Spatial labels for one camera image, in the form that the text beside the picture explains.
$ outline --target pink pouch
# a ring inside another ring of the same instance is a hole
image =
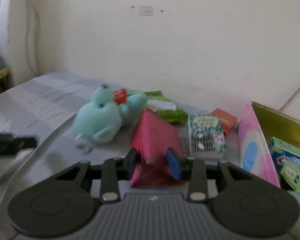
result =
[[[131,147],[140,153],[131,187],[167,187],[184,184],[172,177],[166,160],[169,147],[183,157],[177,129],[167,123],[151,109],[146,108],[132,135]]]

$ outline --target toothpaste box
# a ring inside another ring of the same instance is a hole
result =
[[[296,166],[286,162],[280,174],[295,191],[300,193],[300,170]]]
[[[277,171],[280,172],[286,162],[300,170],[300,149],[276,137],[272,137],[269,150]]]

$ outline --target white wall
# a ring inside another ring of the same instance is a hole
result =
[[[11,72],[13,85],[34,78],[26,63],[26,0],[0,0],[0,56]],[[30,61],[34,64],[34,16],[29,30]]]
[[[278,109],[300,86],[300,0],[37,0],[37,6],[45,71],[160,89],[176,101],[237,116],[249,100]],[[153,16],[138,15],[139,6],[153,6]],[[22,51],[20,44],[16,54]],[[286,111],[300,119],[300,99]]]

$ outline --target red tag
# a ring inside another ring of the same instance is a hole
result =
[[[124,88],[113,91],[114,101],[117,105],[123,104],[127,101],[127,90]]]

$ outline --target teal stuffed animal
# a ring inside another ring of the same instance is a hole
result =
[[[74,128],[84,137],[101,144],[110,142],[122,126],[134,121],[147,102],[145,94],[134,94],[117,105],[107,85],[101,85],[74,119]]]

